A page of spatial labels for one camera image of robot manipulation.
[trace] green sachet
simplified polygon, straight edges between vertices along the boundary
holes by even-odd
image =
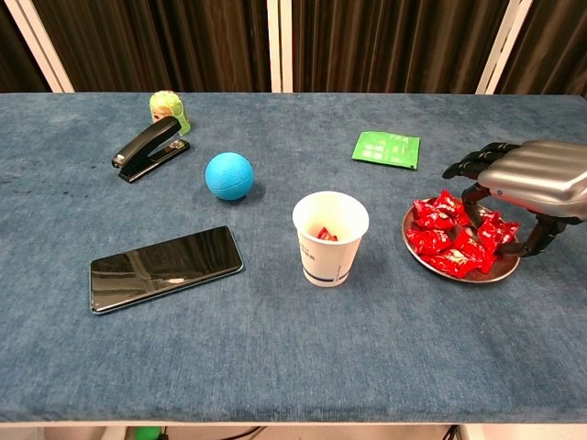
[[[364,131],[357,140],[352,158],[416,170],[419,152],[419,137]]]

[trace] paper cup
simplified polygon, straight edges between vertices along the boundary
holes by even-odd
[[[369,228],[369,214],[355,198],[342,192],[309,194],[293,209],[304,275],[321,287],[334,287],[349,276],[360,240]],[[322,227],[338,241],[320,240]]]

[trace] silver tray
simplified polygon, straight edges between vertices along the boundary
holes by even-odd
[[[424,201],[429,202],[429,203],[433,203],[435,200],[436,200],[436,197],[433,197],[430,199],[425,199]],[[480,206],[480,208],[487,213],[491,212],[489,209],[487,209],[485,207]],[[407,246],[410,253],[414,256],[414,258],[416,260],[418,260],[420,262],[420,264],[422,264],[427,269],[432,270],[433,272],[437,273],[438,275],[440,275],[442,277],[445,277],[445,278],[448,278],[451,280],[455,280],[455,281],[473,282],[473,283],[477,283],[477,284],[483,284],[486,282],[495,282],[495,281],[503,280],[505,277],[510,275],[517,268],[518,264],[520,264],[519,257],[515,257],[513,255],[499,255],[497,257],[497,260],[493,263],[491,270],[487,274],[481,273],[480,270],[474,269],[474,270],[470,271],[469,273],[467,273],[467,275],[465,275],[464,278],[453,277],[453,276],[448,275],[447,273],[445,273],[441,270],[433,268],[428,263],[423,261],[420,258],[420,256],[418,256],[418,254],[415,253],[414,248],[412,247],[412,243],[410,243],[410,240],[408,240],[407,235],[405,234],[405,231],[407,231],[410,227],[412,227],[414,225],[415,225],[415,223],[414,223],[414,207],[412,206],[410,209],[408,209],[407,213],[405,213],[404,221],[402,222],[402,237],[404,238],[404,243]],[[460,232],[460,226],[458,226],[458,225],[453,227],[449,231],[447,231],[451,240],[454,240],[457,237],[457,235],[459,234],[459,232]]]

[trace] silver robotic arm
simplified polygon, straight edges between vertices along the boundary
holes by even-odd
[[[542,252],[567,225],[587,220],[587,145],[532,140],[522,145],[489,144],[450,165],[442,177],[464,176],[476,182],[462,193],[472,225],[482,217],[477,202],[493,196],[537,215],[524,243],[501,245],[499,252],[530,257]]]

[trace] phone screen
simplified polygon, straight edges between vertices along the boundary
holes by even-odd
[[[227,226],[100,258],[90,264],[92,312],[112,312],[242,268]]]

